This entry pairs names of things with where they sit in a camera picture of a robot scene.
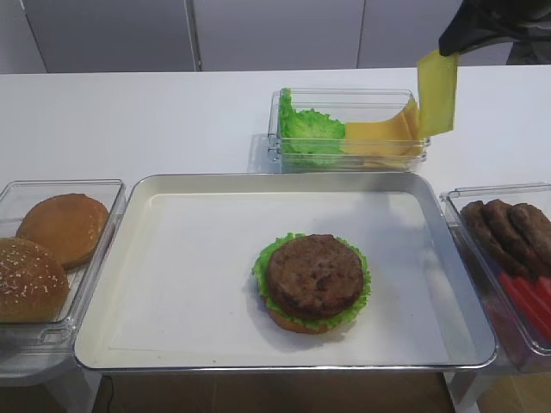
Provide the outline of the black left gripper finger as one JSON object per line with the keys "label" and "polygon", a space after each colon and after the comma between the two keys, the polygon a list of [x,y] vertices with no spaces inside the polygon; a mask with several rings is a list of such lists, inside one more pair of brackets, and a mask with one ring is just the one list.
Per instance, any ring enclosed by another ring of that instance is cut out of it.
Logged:
{"label": "black left gripper finger", "polygon": [[510,42],[511,37],[499,26],[500,22],[492,1],[462,1],[438,40],[440,55],[448,57]]}

